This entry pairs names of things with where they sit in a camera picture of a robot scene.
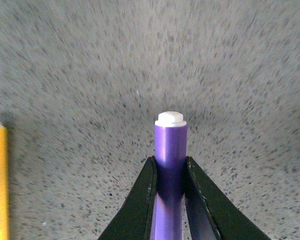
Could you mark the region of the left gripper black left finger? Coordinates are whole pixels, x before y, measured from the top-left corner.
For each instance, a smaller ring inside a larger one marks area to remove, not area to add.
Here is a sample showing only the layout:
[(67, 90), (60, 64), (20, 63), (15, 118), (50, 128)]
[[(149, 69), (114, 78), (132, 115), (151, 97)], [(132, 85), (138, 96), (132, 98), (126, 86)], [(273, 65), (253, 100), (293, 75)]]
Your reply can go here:
[(148, 157), (123, 205), (99, 236), (100, 240), (149, 240), (151, 238), (157, 167)]

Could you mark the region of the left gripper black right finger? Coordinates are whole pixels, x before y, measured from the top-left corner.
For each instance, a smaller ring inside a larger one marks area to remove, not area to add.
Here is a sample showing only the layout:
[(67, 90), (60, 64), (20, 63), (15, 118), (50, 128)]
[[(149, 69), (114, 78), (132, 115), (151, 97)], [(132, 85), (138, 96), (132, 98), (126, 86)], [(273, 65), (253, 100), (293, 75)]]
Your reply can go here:
[(269, 240), (188, 156), (185, 208), (193, 240)]

